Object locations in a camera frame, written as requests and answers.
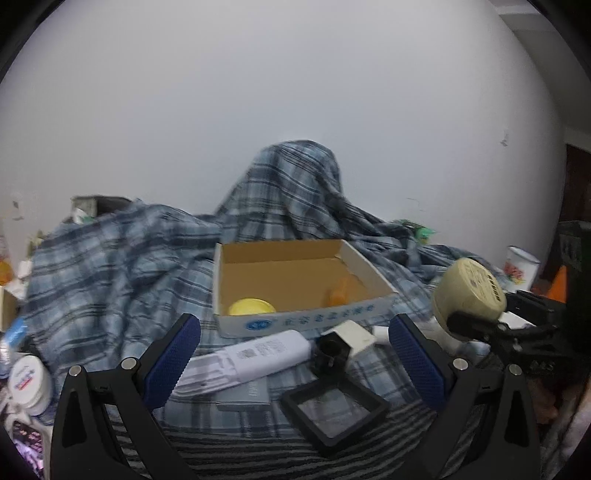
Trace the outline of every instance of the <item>white jar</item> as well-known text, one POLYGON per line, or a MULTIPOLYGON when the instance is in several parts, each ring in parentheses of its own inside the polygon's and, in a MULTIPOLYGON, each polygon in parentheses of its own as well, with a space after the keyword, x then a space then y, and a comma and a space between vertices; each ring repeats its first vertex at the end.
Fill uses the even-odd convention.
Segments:
POLYGON ((51 375, 36 356, 27 355, 12 367, 8 378, 12 400, 20 404, 29 415, 41 415, 47 410, 53 396, 51 375))

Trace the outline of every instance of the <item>white mug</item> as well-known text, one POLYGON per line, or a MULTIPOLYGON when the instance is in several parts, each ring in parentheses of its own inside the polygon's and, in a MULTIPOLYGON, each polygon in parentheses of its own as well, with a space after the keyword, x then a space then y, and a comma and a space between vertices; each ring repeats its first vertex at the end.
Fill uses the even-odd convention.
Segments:
POLYGON ((540 267, 540 260, 522 248, 511 245, 503 271, 512 283, 512 291, 529 290, 540 267))

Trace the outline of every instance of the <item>blue logo on box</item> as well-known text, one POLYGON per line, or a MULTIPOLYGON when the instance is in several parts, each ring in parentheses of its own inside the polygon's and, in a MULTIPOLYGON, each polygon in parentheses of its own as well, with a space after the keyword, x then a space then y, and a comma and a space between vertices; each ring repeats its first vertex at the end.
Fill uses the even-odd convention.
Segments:
POLYGON ((269 328, 272 323, 270 320, 255 320, 254 322, 248 322, 245 327, 248 330, 264 330, 269 328))

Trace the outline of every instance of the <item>green object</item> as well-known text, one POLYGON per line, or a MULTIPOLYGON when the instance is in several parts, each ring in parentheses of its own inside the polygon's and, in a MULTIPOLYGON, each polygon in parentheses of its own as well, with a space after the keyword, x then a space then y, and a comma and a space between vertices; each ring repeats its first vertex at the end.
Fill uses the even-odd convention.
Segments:
POLYGON ((435 230, 431 230, 430 228, 423 226, 414 232, 414 237, 419 241, 419 243, 427 245, 427 243, 429 243, 429 237, 434 233, 435 230))
POLYGON ((435 230, 432 230, 424 225, 411 222, 410 220, 406 220, 406 218, 400 220, 400 223, 403 224, 406 228, 410 228, 413 231, 413 235, 417 242, 419 242, 422 245, 426 245, 427 243, 429 243, 429 237, 431 237, 432 234, 437 233, 437 231, 435 230))

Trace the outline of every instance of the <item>qr code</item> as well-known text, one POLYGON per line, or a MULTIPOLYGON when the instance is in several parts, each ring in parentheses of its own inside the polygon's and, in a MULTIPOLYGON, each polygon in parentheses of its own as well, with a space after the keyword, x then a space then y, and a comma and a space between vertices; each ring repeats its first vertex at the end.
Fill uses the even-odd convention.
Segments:
POLYGON ((256 356, 256 352, 252 348, 247 348, 246 350, 242 350, 236 354, 238 358, 250 358, 252 356, 256 356))

